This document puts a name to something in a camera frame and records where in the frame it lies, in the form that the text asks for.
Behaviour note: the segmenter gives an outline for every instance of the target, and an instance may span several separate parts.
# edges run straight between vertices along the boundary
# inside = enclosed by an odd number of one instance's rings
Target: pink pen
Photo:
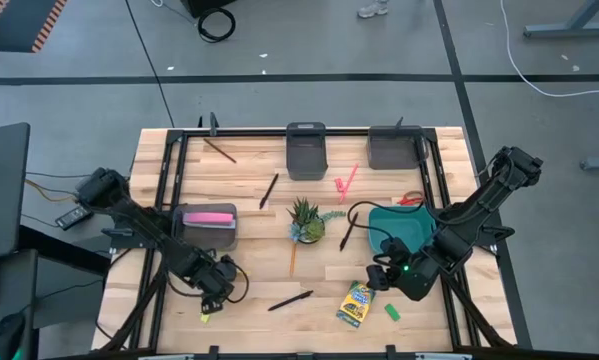
[[[352,168],[352,173],[350,174],[350,177],[348,178],[348,182],[346,183],[346,187],[343,188],[343,190],[341,190],[342,194],[341,194],[341,198],[339,199],[339,204],[341,204],[343,202],[343,199],[346,198],[346,194],[348,193],[348,188],[350,187],[350,184],[352,183],[352,179],[355,177],[355,173],[357,172],[357,168],[359,167],[359,164],[355,164],[355,167]]]

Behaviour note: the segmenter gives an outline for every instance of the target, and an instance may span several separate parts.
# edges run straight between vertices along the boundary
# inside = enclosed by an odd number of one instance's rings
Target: shoe
[[[381,3],[379,1],[373,2],[372,4],[362,7],[357,11],[357,15],[359,15],[362,19],[371,18],[375,15],[386,15],[388,13],[388,4]]]

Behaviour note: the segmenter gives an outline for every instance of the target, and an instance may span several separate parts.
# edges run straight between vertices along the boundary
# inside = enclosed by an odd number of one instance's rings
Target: green eraser
[[[401,319],[401,316],[399,316],[397,309],[395,309],[395,307],[392,306],[392,304],[386,305],[386,307],[384,309],[386,309],[386,311],[388,312],[388,315],[390,315],[390,317],[392,318],[393,321],[399,321],[399,319]]]

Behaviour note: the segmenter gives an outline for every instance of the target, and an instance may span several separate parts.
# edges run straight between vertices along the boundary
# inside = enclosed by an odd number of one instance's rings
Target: desk
[[[436,128],[441,159],[452,201],[461,201],[475,189],[472,165],[462,129]],[[141,133],[130,179],[132,198],[142,206],[155,203],[164,155],[166,129]],[[298,245],[294,276],[289,276],[292,242],[290,215],[296,197],[307,197],[320,212],[347,210],[359,200],[383,205],[395,204],[410,190],[422,190],[421,172],[413,170],[375,171],[368,167],[365,136],[328,136],[329,169],[322,181],[292,181],[285,167],[285,139],[282,136],[217,137],[213,143],[237,160],[231,163],[200,137],[187,143],[179,203],[234,203],[238,209],[238,246],[230,255],[249,274],[247,298],[239,304],[225,303],[224,310],[200,321],[198,299],[183,298],[166,290],[158,353],[207,353],[218,345],[221,353],[296,352],[383,352],[395,344],[400,352],[451,350],[440,281],[429,296],[413,302],[398,290],[378,293],[370,314],[355,329],[335,317],[351,281],[367,281],[365,267],[371,260],[367,232],[354,229],[343,252],[339,242],[348,223],[335,219],[328,223],[326,236],[315,245]],[[177,168],[179,144],[174,144],[169,174]],[[432,156],[428,166],[434,169]],[[334,179],[344,181],[355,163],[359,169],[344,204]],[[275,173],[279,180],[268,202],[259,210]],[[164,199],[170,199],[175,176],[168,177]],[[437,178],[431,176],[437,206],[441,206]],[[365,223],[370,208],[360,208],[359,222]],[[104,330],[114,332],[124,321],[137,298],[144,254],[134,250],[119,261],[108,275],[99,315]],[[486,318],[508,341],[514,332],[495,258],[475,249],[466,265],[472,298]],[[175,281],[179,289],[184,285]],[[235,282],[233,297],[244,290],[241,276]],[[307,299],[273,312],[267,309],[304,290],[314,290]],[[383,309],[392,304],[401,315],[393,322]],[[463,311],[455,300],[464,344],[468,344]],[[152,311],[143,322],[140,346],[146,346]],[[93,347],[107,341],[97,333]]]

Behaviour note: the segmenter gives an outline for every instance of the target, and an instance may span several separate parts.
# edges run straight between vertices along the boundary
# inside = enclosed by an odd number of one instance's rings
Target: black pen
[[[272,188],[275,186],[277,178],[279,178],[279,174],[275,174],[275,177],[272,179],[272,182],[268,187],[268,191],[266,191],[266,195],[264,195],[263,199],[261,199],[261,202],[259,203],[259,210],[263,209],[263,205],[266,203],[266,200],[268,200],[268,196],[270,196],[270,192],[272,191]]]
[[[305,299],[308,296],[312,295],[312,293],[313,293],[312,290],[306,291],[303,294],[299,294],[299,295],[297,295],[297,296],[295,296],[293,298],[290,298],[288,300],[284,300],[284,301],[280,302],[279,304],[272,306],[270,309],[268,309],[268,311],[276,310],[276,309],[279,309],[282,306],[286,306],[286,305],[290,304],[291,302],[295,302],[297,300]]]
[[[359,216],[358,212],[356,212],[355,216],[352,217],[352,223],[350,224],[350,227],[348,227],[348,231],[346,231],[346,236],[344,236],[343,239],[341,239],[341,244],[339,244],[339,251],[343,251],[343,248],[346,246],[346,243],[348,242],[348,237],[352,232],[352,228],[355,226],[355,223],[357,222],[357,216]]]

